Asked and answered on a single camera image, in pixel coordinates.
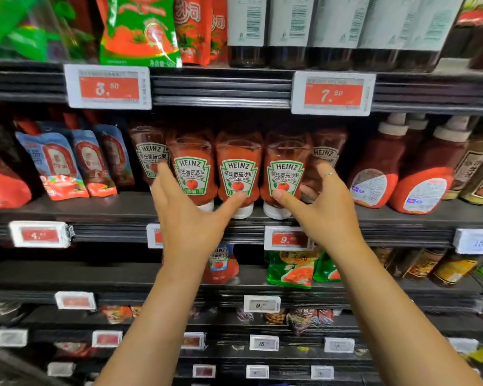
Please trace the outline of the dark red sauce pouch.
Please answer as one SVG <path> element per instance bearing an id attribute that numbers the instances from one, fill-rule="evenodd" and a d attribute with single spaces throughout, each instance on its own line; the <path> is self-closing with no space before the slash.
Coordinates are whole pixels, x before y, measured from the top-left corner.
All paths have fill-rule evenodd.
<path id="1" fill-rule="evenodd" d="M 22 207 L 32 200 L 24 170 L 17 143 L 0 124 L 0 209 Z"/>

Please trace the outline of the large white-capped ketchup bottle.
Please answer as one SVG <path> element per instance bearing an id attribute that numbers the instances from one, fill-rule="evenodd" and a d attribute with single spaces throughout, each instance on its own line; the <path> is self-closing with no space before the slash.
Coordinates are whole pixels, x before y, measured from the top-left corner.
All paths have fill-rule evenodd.
<path id="1" fill-rule="evenodd" d="M 424 215 L 438 207 L 451 187 L 454 169 L 467 149 L 471 134 L 469 121 L 470 116 L 451 116 L 421 144 L 388 201 L 393 210 Z"/>
<path id="2" fill-rule="evenodd" d="M 428 123 L 429 120 L 426 118 L 425 113 L 409 113 L 406 115 L 405 125 L 408 126 L 408 130 L 404 136 L 405 153 L 402 159 L 403 165 L 408 164 L 416 154 L 425 136 L 425 129 Z"/>
<path id="3" fill-rule="evenodd" d="M 367 143 L 347 181 L 355 204 L 378 209 L 389 201 L 399 180 L 406 149 L 406 117 L 406 113 L 391 113 L 380 122 L 377 133 Z"/>

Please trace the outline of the orange snack packet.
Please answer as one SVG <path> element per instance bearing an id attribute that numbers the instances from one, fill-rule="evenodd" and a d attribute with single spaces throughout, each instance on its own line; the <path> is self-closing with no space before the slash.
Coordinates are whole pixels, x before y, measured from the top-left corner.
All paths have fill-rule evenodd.
<path id="1" fill-rule="evenodd" d="M 105 305 L 100 307 L 109 324 L 116 325 L 129 321 L 134 318 L 131 307 L 129 306 L 110 306 Z"/>

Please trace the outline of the dark printed snack packet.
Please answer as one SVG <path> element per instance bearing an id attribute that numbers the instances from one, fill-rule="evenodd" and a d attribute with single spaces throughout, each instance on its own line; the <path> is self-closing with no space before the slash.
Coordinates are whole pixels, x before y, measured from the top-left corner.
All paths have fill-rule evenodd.
<path id="1" fill-rule="evenodd" d="M 293 309 L 286 315 L 286 323 L 300 336 L 310 328 L 332 325 L 338 314 L 333 309 Z"/>

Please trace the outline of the green and red sauce pouch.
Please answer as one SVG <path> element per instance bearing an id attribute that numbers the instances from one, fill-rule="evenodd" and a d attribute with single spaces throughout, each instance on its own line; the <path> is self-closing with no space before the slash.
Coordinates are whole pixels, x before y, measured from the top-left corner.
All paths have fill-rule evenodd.
<path id="1" fill-rule="evenodd" d="M 174 0 L 96 0 L 104 30 L 100 64 L 181 68 Z"/>

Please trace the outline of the green seasoning pouch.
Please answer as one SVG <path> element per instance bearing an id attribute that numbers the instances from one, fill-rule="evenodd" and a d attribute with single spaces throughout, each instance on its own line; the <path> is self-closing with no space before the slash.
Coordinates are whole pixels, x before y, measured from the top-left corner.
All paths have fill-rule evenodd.
<path id="1" fill-rule="evenodd" d="M 338 272 L 334 261 L 326 252 L 323 252 L 316 262 L 313 280 L 318 283 L 341 281 L 341 275 Z"/>
<path id="2" fill-rule="evenodd" d="M 265 251 L 267 282 L 271 285 L 309 290 L 321 251 Z"/>

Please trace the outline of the red tomato sauce pouch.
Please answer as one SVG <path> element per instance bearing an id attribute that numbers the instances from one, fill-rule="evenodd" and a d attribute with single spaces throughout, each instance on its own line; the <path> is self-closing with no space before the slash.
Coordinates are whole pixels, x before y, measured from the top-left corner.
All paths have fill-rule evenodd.
<path id="1" fill-rule="evenodd" d="M 210 63 L 213 0 L 174 0 L 174 23 L 184 64 Z"/>
<path id="2" fill-rule="evenodd" d="M 228 62 L 228 2 L 212 0 L 212 29 L 210 63 Z"/>

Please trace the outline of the brown bottle yellow label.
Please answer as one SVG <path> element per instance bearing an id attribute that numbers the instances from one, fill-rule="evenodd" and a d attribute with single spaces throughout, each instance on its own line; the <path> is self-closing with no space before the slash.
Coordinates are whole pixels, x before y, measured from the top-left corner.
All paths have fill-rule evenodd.
<path id="1" fill-rule="evenodd" d="M 440 287 L 452 287 L 478 265 L 477 255 L 450 253 L 434 267 L 429 280 Z"/>
<path id="2" fill-rule="evenodd" d="M 399 253 L 387 266 L 395 278 L 425 279 L 447 253 L 441 248 L 410 248 Z"/>

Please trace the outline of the small red ketchup pouch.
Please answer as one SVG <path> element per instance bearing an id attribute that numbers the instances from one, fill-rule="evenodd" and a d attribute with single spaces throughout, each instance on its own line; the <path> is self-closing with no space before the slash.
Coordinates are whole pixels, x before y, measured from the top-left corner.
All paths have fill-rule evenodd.
<path id="1" fill-rule="evenodd" d="M 234 245 L 220 243 L 208 259 L 202 283 L 223 285 L 238 276 L 239 264 L 234 256 Z"/>

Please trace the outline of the upside-down ketchup squeeze bottle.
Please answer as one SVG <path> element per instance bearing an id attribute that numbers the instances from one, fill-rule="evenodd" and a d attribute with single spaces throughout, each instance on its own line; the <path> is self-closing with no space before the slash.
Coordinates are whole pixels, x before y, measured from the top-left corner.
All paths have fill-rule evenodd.
<path id="1" fill-rule="evenodd" d="M 260 199 L 259 175 L 263 159 L 264 140 L 260 132 L 239 133 L 221 131 L 215 140 L 219 174 L 218 196 L 225 202 L 237 192 L 247 195 L 245 203 L 233 219 L 248 218 L 254 203 Z"/>
<path id="2" fill-rule="evenodd" d="M 151 186 L 158 175 L 158 164 L 170 163 L 170 152 L 166 143 L 167 129 L 161 123 L 133 122 L 128 134 L 142 168 L 142 175 Z"/>
<path id="3" fill-rule="evenodd" d="M 265 137 L 263 182 L 260 188 L 263 210 L 266 216 L 275 220 L 291 217 L 272 196 L 281 189 L 300 199 L 303 174 L 308 165 L 313 142 L 308 132 L 284 133 L 271 130 Z"/>
<path id="4" fill-rule="evenodd" d="M 201 210 L 212 212 L 218 195 L 214 136 L 209 129 L 173 130 L 167 138 L 171 166 L 182 191 Z"/>
<path id="5" fill-rule="evenodd" d="M 312 133 L 313 148 L 301 184 L 301 200 L 312 203 L 322 189 L 317 162 L 324 160 L 335 168 L 348 139 L 345 127 L 320 128 Z"/>

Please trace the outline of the person's right hand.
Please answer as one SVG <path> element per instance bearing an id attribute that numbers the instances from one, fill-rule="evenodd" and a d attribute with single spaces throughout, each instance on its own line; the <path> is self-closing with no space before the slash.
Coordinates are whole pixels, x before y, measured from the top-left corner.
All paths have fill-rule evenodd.
<path id="1" fill-rule="evenodd" d="M 339 266 L 345 259 L 372 253 L 361 234 L 353 198 L 335 169 L 317 162 L 322 191 L 308 205 L 308 218 L 297 221 L 307 236 L 322 246 Z"/>

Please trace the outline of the green plastic packets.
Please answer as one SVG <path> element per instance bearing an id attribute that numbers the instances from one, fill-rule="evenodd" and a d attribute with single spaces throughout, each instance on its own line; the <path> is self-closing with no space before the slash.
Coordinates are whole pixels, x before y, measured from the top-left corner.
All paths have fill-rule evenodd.
<path id="1" fill-rule="evenodd" d="M 92 0 L 0 0 L 0 59 L 98 63 Z"/>

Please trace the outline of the blue tomato sauce pouch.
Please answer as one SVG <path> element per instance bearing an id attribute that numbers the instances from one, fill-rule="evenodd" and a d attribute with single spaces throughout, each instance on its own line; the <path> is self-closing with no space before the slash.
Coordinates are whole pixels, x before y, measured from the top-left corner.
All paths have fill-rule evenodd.
<path id="1" fill-rule="evenodd" d="M 71 141 L 77 163 L 90 196 L 108 197 L 117 194 L 107 162 L 93 131 L 71 129 Z"/>
<path id="2" fill-rule="evenodd" d="M 92 127 L 108 163 L 109 174 L 118 187 L 133 187 L 135 179 L 123 135 L 116 125 L 97 124 Z"/>
<path id="3" fill-rule="evenodd" d="M 15 133 L 30 155 L 46 193 L 52 201 L 89 198 L 72 148 L 60 133 Z"/>

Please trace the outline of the dark bottle red label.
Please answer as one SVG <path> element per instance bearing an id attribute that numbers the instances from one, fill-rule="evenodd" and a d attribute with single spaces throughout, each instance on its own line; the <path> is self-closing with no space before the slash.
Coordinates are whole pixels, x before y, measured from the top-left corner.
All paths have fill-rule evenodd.
<path id="1" fill-rule="evenodd" d="M 464 60 L 483 71 L 483 0 L 464 0 L 440 58 Z"/>

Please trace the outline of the person's left forearm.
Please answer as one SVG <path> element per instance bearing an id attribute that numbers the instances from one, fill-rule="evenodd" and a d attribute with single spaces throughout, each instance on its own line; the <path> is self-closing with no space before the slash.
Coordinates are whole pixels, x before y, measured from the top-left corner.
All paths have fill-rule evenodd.
<path id="1" fill-rule="evenodd" d="M 172 386 L 189 312 L 209 255 L 165 254 L 155 283 L 93 386 Z"/>

